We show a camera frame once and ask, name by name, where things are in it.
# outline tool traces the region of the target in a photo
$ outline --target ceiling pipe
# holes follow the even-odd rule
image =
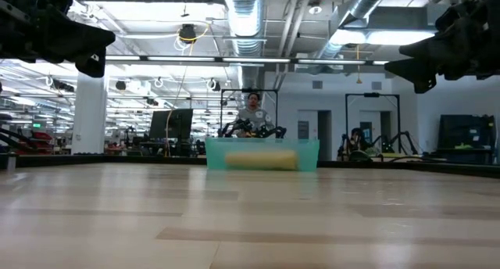
[[[352,23],[355,20],[363,20],[368,18],[375,8],[382,2],[382,0],[351,0],[348,3],[346,14],[338,22],[338,26],[344,26],[347,23]],[[341,51],[343,45],[330,43],[332,37],[317,53],[316,59],[334,59],[335,56]]]
[[[294,18],[295,8],[298,0],[290,0],[290,9],[288,10],[287,18],[284,22],[283,33],[281,34],[280,47],[278,48],[278,56],[283,54],[284,45],[287,42],[288,31],[290,31],[291,20]]]
[[[298,29],[300,28],[300,24],[302,23],[302,18],[304,17],[305,9],[307,8],[307,5],[309,4],[309,0],[302,0],[302,5],[300,7],[300,10],[298,11],[297,19],[295,19],[294,22],[294,28],[291,31],[291,37],[290,41],[288,42],[287,46],[287,51],[285,52],[284,56],[289,57],[291,50],[294,47],[295,39],[297,38],[297,33]]]
[[[241,38],[258,37],[262,32],[263,0],[225,0],[231,35]],[[239,57],[259,57],[263,53],[263,42],[258,40],[234,40],[234,54]],[[259,68],[238,68],[240,88],[263,88],[264,80]]]

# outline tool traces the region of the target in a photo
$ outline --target gray shirt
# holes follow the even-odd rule
[[[250,120],[253,131],[260,129],[262,126],[265,126],[267,130],[274,128],[271,116],[263,109],[240,109],[237,113],[237,118],[239,120]]]

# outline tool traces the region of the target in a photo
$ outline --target ceiling light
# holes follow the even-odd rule
[[[31,124],[33,121],[31,120],[7,120],[10,124]]]
[[[10,97],[14,103],[20,105],[34,106],[36,103],[23,97]]]
[[[366,43],[372,45],[409,45],[433,36],[434,33],[429,31],[382,30],[370,33]]]
[[[337,30],[331,36],[329,42],[336,45],[364,44],[366,43],[366,36],[361,31]]]
[[[125,84],[125,81],[117,81],[115,87],[116,89],[123,91],[127,89],[127,84]]]
[[[253,37],[223,37],[223,41],[262,41],[266,42],[267,38],[253,38]]]
[[[321,7],[321,0],[311,0],[309,1],[309,14],[311,15],[316,15],[321,13],[321,10],[323,10]]]
[[[14,88],[10,88],[9,86],[2,86],[2,90],[3,91],[10,91],[12,93],[21,93],[21,91],[14,89]]]
[[[138,61],[140,59],[139,56],[106,56],[108,61]]]
[[[366,61],[345,60],[345,59],[299,59],[298,63],[311,65],[364,65]]]
[[[290,59],[274,58],[223,58],[224,62],[229,63],[289,63]]]
[[[57,115],[57,118],[60,120],[73,120],[72,117],[65,117],[65,116],[61,116],[61,115]]]
[[[389,63],[389,61],[373,61],[373,65],[375,66],[383,66],[386,63]]]
[[[309,9],[309,14],[316,15],[316,14],[321,13],[321,11],[322,11],[321,7],[319,7],[319,6],[313,6],[313,7],[311,7]]]
[[[149,56],[150,61],[165,62],[215,62],[214,58],[209,57],[182,57],[182,56]]]

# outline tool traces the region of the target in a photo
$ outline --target yellow cable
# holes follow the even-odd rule
[[[191,48],[189,50],[189,55],[193,53],[193,48],[195,47],[195,44],[191,44]],[[170,144],[169,144],[169,121],[170,117],[172,116],[172,112],[175,110],[175,105],[177,104],[177,100],[179,99],[180,95],[180,90],[182,89],[182,85],[184,84],[184,80],[186,79],[186,73],[188,72],[188,66],[184,69],[184,75],[182,76],[182,81],[180,82],[179,88],[177,89],[177,95],[175,97],[175,100],[173,101],[172,108],[169,112],[169,116],[166,118],[166,139],[165,139],[165,156],[170,154]]]

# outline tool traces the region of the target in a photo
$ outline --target person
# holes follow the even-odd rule
[[[350,152],[352,151],[366,151],[370,145],[365,139],[365,134],[363,133],[363,130],[361,128],[354,128],[351,131],[351,139],[350,139],[351,145],[349,146]]]
[[[259,108],[260,95],[258,93],[250,93],[247,97],[247,107],[241,109],[237,114],[237,120],[250,120],[252,130],[257,131],[265,126],[267,130],[274,128],[271,116],[264,110]],[[238,137],[246,137],[246,133],[240,131],[237,133]]]

